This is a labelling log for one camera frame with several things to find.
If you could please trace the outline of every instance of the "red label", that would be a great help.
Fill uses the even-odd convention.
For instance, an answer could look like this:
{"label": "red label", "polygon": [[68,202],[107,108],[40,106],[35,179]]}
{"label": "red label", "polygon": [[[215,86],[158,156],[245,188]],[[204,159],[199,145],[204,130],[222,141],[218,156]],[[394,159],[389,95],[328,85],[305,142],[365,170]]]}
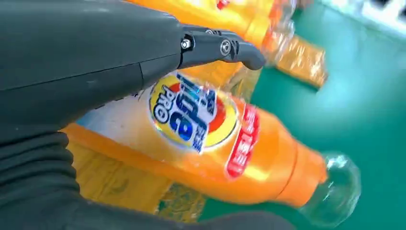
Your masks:
{"label": "red label", "polygon": [[222,10],[224,7],[226,7],[228,4],[230,4],[230,0],[218,0],[217,2],[217,8],[219,10]]}
{"label": "red label", "polygon": [[252,105],[246,104],[241,128],[226,164],[226,172],[232,179],[244,173],[251,159],[252,148],[257,143],[258,132],[259,116],[257,109]]}

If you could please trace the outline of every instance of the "orange bottle neck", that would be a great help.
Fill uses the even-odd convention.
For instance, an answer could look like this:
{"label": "orange bottle neck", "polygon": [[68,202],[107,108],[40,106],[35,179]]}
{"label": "orange bottle neck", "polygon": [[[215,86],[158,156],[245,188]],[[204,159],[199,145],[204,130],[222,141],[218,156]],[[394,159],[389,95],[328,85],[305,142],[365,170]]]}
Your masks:
{"label": "orange bottle neck", "polygon": [[310,200],[317,186],[326,180],[327,168],[323,157],[303,144],[297,143],[295,167],[276,201],[293,207],[302,207]]}

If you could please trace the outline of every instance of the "metal screw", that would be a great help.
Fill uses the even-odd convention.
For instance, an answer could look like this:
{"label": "metal screw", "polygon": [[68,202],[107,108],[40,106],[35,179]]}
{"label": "metal screw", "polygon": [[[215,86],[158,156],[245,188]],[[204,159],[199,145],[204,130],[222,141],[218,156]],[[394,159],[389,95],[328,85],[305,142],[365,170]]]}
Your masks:
{"label": "metal screw", "polygon": [[231,50],[231,43],[228,40],[223,40],[220,45],[220,52],[222,55],[227,56]]}
{"label": "metal screw", "polygon": [[182,47],[182,49],[187,49],[192,46],[192,42],[189,39],[183,39],[180,43],[180,46]]}

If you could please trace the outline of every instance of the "orange bottle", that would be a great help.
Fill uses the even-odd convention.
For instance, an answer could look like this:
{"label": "orange bottle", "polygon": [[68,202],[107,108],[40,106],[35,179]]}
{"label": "orange bottle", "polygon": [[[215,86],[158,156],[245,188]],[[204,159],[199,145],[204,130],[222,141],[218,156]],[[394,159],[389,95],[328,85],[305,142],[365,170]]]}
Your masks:
{"label": "orange bottle", "polygon": [[[226,202],[301,207],[318,225],[343,221],[360,193],[357,168],[344,156],[324,158],[275,116],[178,73],[79,123],[97,134],[65,131],[96,151]],[[348,181],[331,186],[332,169]]]}

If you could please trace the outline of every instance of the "green table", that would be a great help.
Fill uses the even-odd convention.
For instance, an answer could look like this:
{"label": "green table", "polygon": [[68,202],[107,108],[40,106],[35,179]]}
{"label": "green table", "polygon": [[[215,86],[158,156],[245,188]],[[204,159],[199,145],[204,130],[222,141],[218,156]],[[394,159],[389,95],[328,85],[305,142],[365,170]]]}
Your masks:
{"label": "green table", "polygon": [[[338,230],[406,229],[406,42],[316,4],[294,16],[297,34],[326,49],[329,79],[319,91],[266,69],[252,103],[276,114],[293,136],[339,150],[361,170],[362,195]],[[237,206],[208,200],[201,219],[267,210],[299,230],[315,230],[282,205]]]}

